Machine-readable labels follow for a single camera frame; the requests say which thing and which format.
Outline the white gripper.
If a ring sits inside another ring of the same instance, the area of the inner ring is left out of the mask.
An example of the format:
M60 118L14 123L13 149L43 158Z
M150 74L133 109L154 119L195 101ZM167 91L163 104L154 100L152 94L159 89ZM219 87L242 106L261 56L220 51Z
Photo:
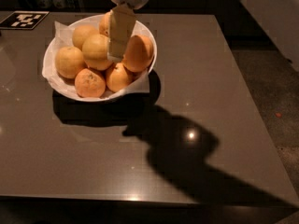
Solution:
M110 10L108 25L107 57L120 62L135 27L136 17L132 9L140 9L149 0L111 0L115 6Z

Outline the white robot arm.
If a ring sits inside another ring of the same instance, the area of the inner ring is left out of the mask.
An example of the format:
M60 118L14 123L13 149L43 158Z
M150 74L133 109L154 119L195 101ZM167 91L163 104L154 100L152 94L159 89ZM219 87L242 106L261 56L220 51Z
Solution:
M299 71L299 0L111 0L162 13L208 13L219 18L224 33L237 35L249 14L280 53Z

